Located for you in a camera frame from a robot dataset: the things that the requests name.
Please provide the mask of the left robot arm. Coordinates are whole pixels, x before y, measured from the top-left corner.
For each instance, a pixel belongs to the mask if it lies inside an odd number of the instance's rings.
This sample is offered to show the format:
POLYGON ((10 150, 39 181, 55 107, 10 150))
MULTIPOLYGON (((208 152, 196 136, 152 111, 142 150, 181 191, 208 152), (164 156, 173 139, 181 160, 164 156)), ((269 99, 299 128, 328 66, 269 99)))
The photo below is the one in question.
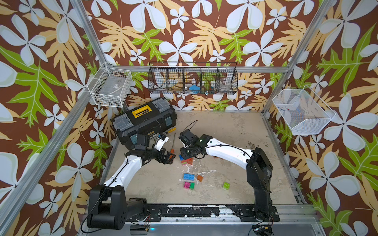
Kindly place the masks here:
POLYGON ((147 163, 156 160, 168 164, 175 154, 163 147, 169 138, 164 134, 149 148, 150 138, 141 135, 135 147, 125 153, 125 159, 115 174, 90 191, 89 210, 85 218, 88 228, 121 230, 132 218, 147 219, 148 203, 145 198, 126 198, 126 189, 135 174, 147 163))

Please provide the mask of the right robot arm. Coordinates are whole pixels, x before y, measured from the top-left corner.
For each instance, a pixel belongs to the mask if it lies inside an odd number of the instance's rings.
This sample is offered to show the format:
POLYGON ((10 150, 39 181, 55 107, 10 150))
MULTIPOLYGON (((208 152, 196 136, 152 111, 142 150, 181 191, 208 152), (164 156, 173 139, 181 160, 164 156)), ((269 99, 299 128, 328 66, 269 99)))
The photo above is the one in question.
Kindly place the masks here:
POLYGON ((200 154, 216 156, 246 170, 247 182, 254 189, 255 217, 260 220, 270 218, 272 208, 270 183, 273 165, 263 149, 256 147, 251 150, 236 147, 206 134, 197 137, 189 129, 180 133, 179 140, 183 144, 180 148, 183 159, 198 157, 200 154))

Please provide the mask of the light blue long lego brick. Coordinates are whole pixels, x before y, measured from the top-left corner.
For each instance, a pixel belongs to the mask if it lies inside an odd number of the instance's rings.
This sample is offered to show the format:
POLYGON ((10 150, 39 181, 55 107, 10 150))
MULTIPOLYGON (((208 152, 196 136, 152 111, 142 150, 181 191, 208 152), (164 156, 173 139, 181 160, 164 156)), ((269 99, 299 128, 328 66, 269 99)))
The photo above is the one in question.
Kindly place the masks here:
POLYGON ((189 173, 184 173, 183 174, 183 180, 185 180, 185 181, 194 181, 195 180, 195 175, 194 174, 189 174, 189 173))

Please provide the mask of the magenta lego brick front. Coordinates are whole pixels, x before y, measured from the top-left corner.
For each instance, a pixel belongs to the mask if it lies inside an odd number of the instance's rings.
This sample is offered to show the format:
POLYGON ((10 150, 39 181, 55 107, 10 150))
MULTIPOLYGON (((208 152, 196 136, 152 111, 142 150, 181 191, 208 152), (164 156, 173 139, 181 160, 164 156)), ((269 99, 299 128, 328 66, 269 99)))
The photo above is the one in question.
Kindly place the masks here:
POLYGON ((184 183, 184 188, 185 189, 190 189, 190 187, 191 187, 191 183, 189 183, 189 182, 185 182, 184 183))

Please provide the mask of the lime green lego brick front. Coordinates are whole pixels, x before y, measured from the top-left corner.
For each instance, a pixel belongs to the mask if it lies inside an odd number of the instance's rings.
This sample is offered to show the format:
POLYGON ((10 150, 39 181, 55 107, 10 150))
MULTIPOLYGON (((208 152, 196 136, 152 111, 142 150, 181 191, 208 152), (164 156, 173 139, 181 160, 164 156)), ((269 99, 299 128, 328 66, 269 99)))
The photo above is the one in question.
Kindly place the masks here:
POLYGON ((229 190, 229 188, 230 188, 230 184, 227 183, 227 182, 224 182, 223 183, 223 189, 229 190))

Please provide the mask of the black deli toolbox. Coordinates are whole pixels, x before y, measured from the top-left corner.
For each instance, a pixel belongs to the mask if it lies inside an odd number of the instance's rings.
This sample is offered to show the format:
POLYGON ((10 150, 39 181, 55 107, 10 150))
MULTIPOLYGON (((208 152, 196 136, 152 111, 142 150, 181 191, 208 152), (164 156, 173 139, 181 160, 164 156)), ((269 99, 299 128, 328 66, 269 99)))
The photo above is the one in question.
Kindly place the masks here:
POLYGON ((176 110, 165 98, 157 98, 113 119, 120 143, 133 149, 138 135, 155 135, 176 126, 176 110))

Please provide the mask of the blue object in basket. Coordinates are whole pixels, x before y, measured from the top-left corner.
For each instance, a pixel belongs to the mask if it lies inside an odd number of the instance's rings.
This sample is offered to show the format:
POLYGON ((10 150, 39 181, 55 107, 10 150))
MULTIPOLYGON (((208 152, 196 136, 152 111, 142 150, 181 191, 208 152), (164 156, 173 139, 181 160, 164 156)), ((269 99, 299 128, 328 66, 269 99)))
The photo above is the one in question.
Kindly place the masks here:
POLYGON ((198 94, 201 92, 201 89, 200 87, 198 86, 195 86, 195 85, 192 85, 190 88, 189 88, 191 94, 198 94))

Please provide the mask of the orange black handled screwdriver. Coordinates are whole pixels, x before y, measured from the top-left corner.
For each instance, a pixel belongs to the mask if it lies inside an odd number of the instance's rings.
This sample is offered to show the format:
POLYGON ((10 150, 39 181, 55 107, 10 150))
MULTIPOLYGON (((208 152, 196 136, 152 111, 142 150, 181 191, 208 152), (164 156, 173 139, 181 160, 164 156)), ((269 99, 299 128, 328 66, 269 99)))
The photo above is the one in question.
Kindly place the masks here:
POLYGON ((176 136, 176 132, 174 133, 174 136, 173 136, 173 139, 172 139, 172 147, 171 147, 171 156, 174 156, 174 142, 175 142, 175 136, 176 136))

